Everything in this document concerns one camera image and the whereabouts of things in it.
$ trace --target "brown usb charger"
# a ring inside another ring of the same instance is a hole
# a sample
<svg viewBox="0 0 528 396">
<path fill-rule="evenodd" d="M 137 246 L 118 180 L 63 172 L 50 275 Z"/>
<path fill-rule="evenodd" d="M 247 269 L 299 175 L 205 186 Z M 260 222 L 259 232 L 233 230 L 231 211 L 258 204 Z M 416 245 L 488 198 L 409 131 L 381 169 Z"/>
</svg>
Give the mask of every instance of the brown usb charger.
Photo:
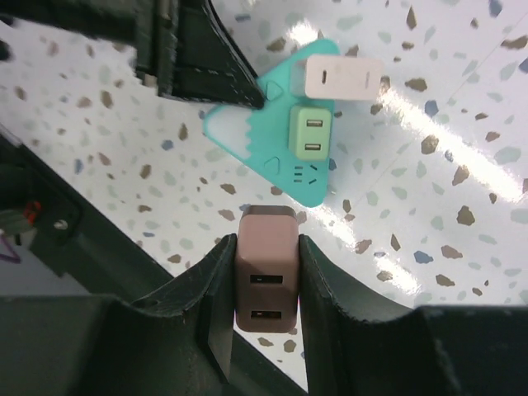
<svg viewBox="0 0 528 396">
<path fill-rule="evenodd" d="M 236 320 L 245 332 L 297 324 L 299 225 L 288 206 L 249 206 L 238 229 Z"/>
</svg>

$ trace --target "power strip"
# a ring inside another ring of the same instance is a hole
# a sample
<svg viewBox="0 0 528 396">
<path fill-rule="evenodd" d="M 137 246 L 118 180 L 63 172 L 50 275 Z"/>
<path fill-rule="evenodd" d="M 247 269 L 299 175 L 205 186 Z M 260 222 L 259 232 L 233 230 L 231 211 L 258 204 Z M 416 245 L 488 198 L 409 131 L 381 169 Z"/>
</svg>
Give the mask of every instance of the power strip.
<svg viewBox="0 0 528 396">
<path fill-rule="evenodd" d="M 257 80 L 266 93 L 263 109 L 217 106 L 204 122 L 205 136 L 310 208 L 321 205 L 327 194 L 329 158 L 300 161 L 289 151 L 288 138 L 293 106 L 325 107 L 334 111 L 333 100 L 310 99 L 290 91 L 292 66 L 312 54 L 339 54 L 339 49 L 331 40 L 306 45 Z"/>
</svg>

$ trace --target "terrazzo floor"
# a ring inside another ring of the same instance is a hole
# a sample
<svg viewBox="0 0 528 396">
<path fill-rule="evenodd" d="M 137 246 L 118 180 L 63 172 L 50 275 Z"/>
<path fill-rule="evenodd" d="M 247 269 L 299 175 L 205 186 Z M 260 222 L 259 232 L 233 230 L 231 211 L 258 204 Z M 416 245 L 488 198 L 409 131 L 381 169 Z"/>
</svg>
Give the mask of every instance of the terrazzo floor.
<svg viewBox="0 0 528 396">
<path fill-rule="evenodd" d="M 155 97 L 123 45 L 0 24 L 0 121 L 174 276 L 246 205 L 291 205 L 336 264 L 399 303 L 528 304 L 528 2 L 213 3 L 259 73 L 318 37 L 384 61 L 378 101 L 335 113 L 323 205 L 215 147 L 209 107 Z M 306 388 L 300 326 L 243 335 Z"/>
</svg>

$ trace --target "light green usb module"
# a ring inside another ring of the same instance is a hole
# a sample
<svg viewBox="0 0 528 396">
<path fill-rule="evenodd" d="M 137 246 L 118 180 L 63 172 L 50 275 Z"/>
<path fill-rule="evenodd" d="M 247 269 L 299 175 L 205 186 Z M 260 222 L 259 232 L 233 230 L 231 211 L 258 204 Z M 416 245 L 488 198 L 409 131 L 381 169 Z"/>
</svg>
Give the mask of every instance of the light green usb module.
<svg viewBox="0 0 528 396">
<path fill-rule="evenodd" d="M 293 106 L 288 149 L 301 161 L 324 161 L 330 149 L 332 113 L 322 107 Z"/>
</svg>

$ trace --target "usb port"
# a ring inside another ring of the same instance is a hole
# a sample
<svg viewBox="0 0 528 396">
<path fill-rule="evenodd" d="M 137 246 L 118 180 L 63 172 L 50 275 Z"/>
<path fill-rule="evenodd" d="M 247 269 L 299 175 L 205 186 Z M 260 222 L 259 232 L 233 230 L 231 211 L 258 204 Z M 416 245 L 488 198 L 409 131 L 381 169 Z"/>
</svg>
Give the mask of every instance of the usb port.
<svg viewBox="0 0 528 396">
<path fill-rule="evenodd" d="M 323 120 L 306 120 L 306 126 L 321 128 L 323 126 Z"/>
<path fill-rule="evenodd" d="M 251 319 L 282 319 L 281 311 L 251 311 Z"/>
<path fill-rule="evenodd" d="M 306 151 L 321 151 L 321 144 L 305 144 L 304 149 Z"/>
<path fill-rule="evenodd" d="M 282 275 L 251 275 L 249 281 L 260 284 L 280 284 L 282 283 Z"/>
</svg>

